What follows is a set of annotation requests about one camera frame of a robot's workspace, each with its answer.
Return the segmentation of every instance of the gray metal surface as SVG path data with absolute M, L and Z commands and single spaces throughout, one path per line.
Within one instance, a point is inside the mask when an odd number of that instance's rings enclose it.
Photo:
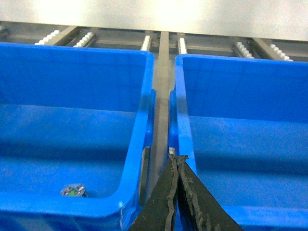
M 308 41 L 308 0 L 2 0 L 0 21 Z
M 151 192 L 167 161 L 168 141 L 168 100 L 169 100 L 169 33 L 160 34 L 159 53 L 154 75 L 156 107 L 154 119 L 154 140 L 151 147 L 148 192 Z
M 45 45 L 49 46 L 64 46 L 72 41 L 80 33 L 78 26 L 69 26 L 64 31 L 61 31 L 57 36 L 50 39 Z
M 266 43 L 260 38 L 252 38 L 252 49 L 255 50 L 262 58 L 284 60 L 276 52 L 274 52 Z

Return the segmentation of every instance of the metal strip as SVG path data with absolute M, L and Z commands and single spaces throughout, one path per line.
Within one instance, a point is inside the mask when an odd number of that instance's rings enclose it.
M 157 72 L 154 76 L 156 109 L 154 120 L 154 141 L 151 147 L 151 166 L 148 194 L 153 190 L 167 161 L 168 100 L 169 100 L 169 32 L 160 35 Z
M 251 45 L 260 57 L 265 59 L 284 60 L 274 50 L 272 50 L 262 39 L 252 38 Z
M 69 26 L 68 28 L 60 32 L 57 36 L 47 41 L 45 45 L 65 46 L 67 43 L 72 41 L 79 33 L 80 29 L 78 26 Z

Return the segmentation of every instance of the blue plastic bin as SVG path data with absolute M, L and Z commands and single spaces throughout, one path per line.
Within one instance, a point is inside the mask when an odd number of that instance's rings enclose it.
M 0 230 L 126 230 L 152 145 L 149 52 L 0 44 Z M 83 183 L 87 198 L 61 196 Z
M 169 146 L 245 230 L 308 230 L 308 64 L 176 58 Z

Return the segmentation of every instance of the small metal part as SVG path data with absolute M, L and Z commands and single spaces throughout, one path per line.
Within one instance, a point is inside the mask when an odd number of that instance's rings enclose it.
M 90 47 L 95 41 L 95 33 L 89 32 L 74 47 Z
M 285 61 L 293 61 L 290 59 L 289 56 L 285 56 L 285 53 L 282 52 L 282 50 L 279 49 L 275 44 L 270 44 L 269 46 L 273 51 L 275 51 L 281 58 L 283 58 Z
M 179 49 L 179 54 L 187 54 L 187 49 L 186 49 L 184 38 L 178 39 L 178 49 Z
M 60 194 L 62 196 L 86 197 L 86 189 L 83 184 L 70 184 L 66 186 Z
M 48 46 L 65 46 L 70 41 L 72 41 L 80 33 L 80 28 L 78 26 L 69 26 L 57 36 L 51 38 L 45 45 Z
M 247 50 L 247 48 L 241 42 L 236 42 L 234 44 L 233 50 L 238 57 L 254 59 L 249 50 Z
M 146 35 L 144 37 L 144 40 L 143 40 L 143 44 L 142 44 L 142 47 L 141 47 L 141 51 L 149 51 L 150 50 L 150 47 L 151 47 L 151 41 L 152 41 L 152 37 L 149 36 L 149 35 Z

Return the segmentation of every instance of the metal frame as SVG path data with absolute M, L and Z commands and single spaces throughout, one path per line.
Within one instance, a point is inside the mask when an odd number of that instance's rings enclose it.
M 95 38 L 91 40 L 91 43 L 87 43 L 86 46 L 145 50 L 154 54 L 153 87 L 156 89 L 157 95 L 154 119 L 154 142 L 151 147 L 149 176 L 147 177 L 148 195 L 153 190 L 167 161 L 168 99 L 169 92 L 174 87 L 174 58 L 177 54 L 186 51 L 187 53 L 194 54 L 245 57 L 246 52 L 241 52 L 235 48 L 237 43 L 242 43 L 254 58 L 283 60 L 270 46 L 270 44 L 276 44 L 276 46 L 294 61 L 308 62 L 307 41 L 180 34 L 168 31 L 123 30 L 2 22 L 0 23 L 0 41 L 35 44 L 54 30 L 60 30 L 61 32 L 50 39 L 46 45 L 73 47 L 85 34 L 92 32 Z M 141 194 L 144 198 L 144 179 L 142 182 Z

